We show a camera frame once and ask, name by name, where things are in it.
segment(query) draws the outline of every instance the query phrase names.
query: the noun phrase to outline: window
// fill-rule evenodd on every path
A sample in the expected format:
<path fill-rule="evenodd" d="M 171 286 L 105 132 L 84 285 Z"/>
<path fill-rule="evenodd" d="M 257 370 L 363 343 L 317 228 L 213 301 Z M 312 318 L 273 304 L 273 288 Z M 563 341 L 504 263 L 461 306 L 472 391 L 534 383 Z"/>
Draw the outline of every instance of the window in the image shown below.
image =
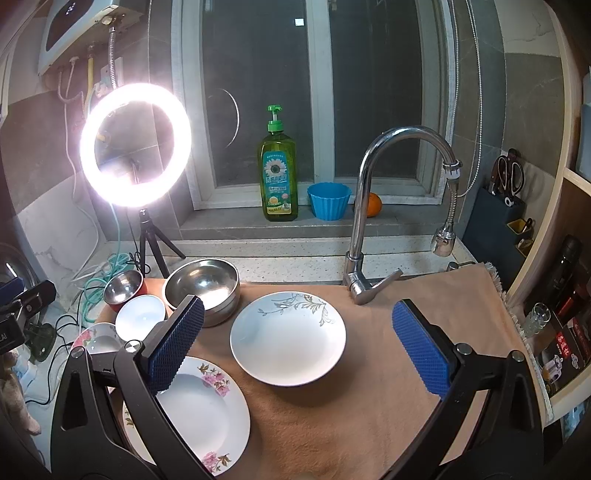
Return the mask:
<path fill-rule="evenodd" d="M 256 150 L 270 104 L 282 105 L 285 133 L 297 142 L 301 205 L 313 182 L 354 190 L 363 154 L 382 131 L 451 131 L 442 0 L 179 4 L 173 70 L 193 129 L 198 208 L 261 204 Z M 412 140 L 386 151 L 372 182 L 385 203 L 441 203 L 443 187 L 434 148 Z"/>

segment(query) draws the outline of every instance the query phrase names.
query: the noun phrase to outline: dish soap bottle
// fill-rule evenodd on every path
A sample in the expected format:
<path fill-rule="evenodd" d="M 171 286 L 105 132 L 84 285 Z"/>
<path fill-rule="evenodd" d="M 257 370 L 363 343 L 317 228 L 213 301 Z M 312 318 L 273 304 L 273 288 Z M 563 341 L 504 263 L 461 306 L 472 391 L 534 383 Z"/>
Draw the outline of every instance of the dish soap bottle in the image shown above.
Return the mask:
<path fill-rule="evenodd" d="M 281 106 L 269 105 L 267 110 L 273 120 L 258 149 L 262 211 L 271 222 L 289 222 L 297 218 L 296 142 L 283 133 L 283 122 L 277 119 Z"/>

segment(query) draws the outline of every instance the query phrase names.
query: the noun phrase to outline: green pump cap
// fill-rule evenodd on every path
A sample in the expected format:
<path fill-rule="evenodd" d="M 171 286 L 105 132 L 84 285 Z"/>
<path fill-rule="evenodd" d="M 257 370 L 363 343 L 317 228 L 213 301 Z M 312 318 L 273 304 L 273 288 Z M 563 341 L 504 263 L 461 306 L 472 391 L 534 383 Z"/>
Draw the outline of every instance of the green pump cap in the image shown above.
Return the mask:
<path fill-rule="evenodd" d="M 277 112 L 281 112 L 283 110 L 281 105 L 269 105 L 267 110 L 273 114 L 273 120 L 269 121 L 267 130 L 269 130 L 269 132 L 283 132 L 283 122 L 277 119 Z"/>

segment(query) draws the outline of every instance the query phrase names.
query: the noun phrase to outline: stainless steel bowl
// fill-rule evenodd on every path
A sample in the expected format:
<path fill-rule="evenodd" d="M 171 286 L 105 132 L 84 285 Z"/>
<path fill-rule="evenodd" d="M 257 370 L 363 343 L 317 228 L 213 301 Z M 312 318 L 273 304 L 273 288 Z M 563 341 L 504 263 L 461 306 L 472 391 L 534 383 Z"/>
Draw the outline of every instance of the stainless steel bowl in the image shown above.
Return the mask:
<path fill-rule="evenodd" d="M 240 277 L 230 262 L 202 258 L 176 269 L 164 282 L 162 297 L 172 310 L 187 295 L 199 297 L 205 307 L 205 327 L 227 320 L 240 302 Z"/>
<path fill-rule="evenodd" d="M 107 305 L 121 306 L 133 298 L 144 284 L 144 277 L 137 270 L 126 270 L 111 278 L 103 292 Z"/>

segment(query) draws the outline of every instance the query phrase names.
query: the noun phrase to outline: small stainless steel bowl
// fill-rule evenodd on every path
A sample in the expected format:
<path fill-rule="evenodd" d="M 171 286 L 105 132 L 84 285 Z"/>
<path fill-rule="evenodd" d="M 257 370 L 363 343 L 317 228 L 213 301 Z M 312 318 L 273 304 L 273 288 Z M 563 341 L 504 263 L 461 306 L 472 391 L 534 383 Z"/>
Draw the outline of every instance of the small stainless steel bowl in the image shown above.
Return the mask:
<path fill-rule="evenodd" d="M 144 277 L 137 270 L 126 270 L 118 273 L 107 283 L 103 299 L 107 305 L 121 308 L 132 299 L 144 285 Z"/>

